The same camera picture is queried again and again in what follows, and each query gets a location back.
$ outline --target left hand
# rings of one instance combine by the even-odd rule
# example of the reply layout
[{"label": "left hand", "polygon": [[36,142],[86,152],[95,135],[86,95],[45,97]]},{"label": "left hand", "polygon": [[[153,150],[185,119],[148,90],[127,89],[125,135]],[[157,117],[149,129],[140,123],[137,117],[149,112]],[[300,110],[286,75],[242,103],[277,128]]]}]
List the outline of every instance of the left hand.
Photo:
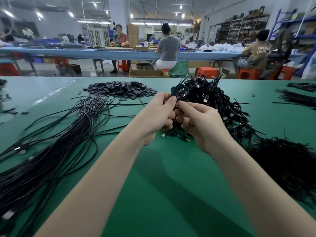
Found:
[{"label": "left hand", "polygon": [[144,145],[149,145],[155,138],[157,131],[168,131],[173,128],[173,111],[177,98],[170,97],[169,93],[160,92],[147,104],[147,106],[130,122],[135,131],[144,139]]}]

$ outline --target green bag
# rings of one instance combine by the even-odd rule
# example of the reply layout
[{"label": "green bag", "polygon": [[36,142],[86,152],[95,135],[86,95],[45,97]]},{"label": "green bag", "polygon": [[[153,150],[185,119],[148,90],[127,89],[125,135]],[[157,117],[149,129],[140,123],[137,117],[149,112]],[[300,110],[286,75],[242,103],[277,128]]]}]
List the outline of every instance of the green bag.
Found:
[{"label": "green bag", "polygon": [[176,65],[172,67],[168,72],[170,78],[185,78],[189,76],[189,61],[177,61]]}]

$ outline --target person in gray shirt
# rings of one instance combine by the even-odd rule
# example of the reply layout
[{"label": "person in gray shirt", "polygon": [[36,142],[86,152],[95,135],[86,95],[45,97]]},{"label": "person in gray shirt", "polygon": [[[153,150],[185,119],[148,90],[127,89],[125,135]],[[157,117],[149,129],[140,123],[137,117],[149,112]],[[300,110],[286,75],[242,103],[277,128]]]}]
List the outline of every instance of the person in gray shirt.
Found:
[{"label": "person in gray shirt", "polygon": [[161,57],[156,61],[155,69],[171,69],[177,63],[177,52],[180,50],[181,41],[178,37],[171,35],[171,29],[168,23],[164,23],[161,27],[163,38],[157,46],[157,53],[161,53]]}]

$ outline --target man in red shirt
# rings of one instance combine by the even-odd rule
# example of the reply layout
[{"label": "man in red shirt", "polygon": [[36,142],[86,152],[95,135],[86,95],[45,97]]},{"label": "man in red shirt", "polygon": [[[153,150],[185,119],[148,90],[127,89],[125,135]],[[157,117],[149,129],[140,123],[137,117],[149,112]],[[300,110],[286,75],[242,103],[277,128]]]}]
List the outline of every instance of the man in red shirt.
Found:
[{"label": "man in red shirt", "polygon": [[[117,24],[115,26],[115,28],[116,28],[116,32],[118,34],[118,37],[116,39],[116,43],[120,44],[121,46],[128,46],[130,43],[128,40],[128,35],[123,33],[122,26],[120,24]],[[111,71],[111,73],[116,73],[117,72],[116,60],[112,60],[112,64],[113,64],[114,70]],[[127,72],[130,71],[130,67],[131,67],[131,60],[127,60]]]}]

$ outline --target black hair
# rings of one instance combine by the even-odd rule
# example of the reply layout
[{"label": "black hair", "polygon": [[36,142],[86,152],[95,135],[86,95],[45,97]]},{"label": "black hair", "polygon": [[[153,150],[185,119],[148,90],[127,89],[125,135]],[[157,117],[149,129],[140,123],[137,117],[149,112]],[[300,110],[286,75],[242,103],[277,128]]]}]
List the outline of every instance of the black hair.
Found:
[{"label": "black hair", "polygon": [[261,30],[257,33],[257,38],[258,38],[258,41],[265,41],[268,39],[268,36],[269,36],[269,32],[270,30],[268,29],[265,29],[265,30]]},{"label": "black hair", "polygon": [[163,34],[169,34],[171,29],[169,27],[169,24],[166,22],[161,26],[161,31]]}]

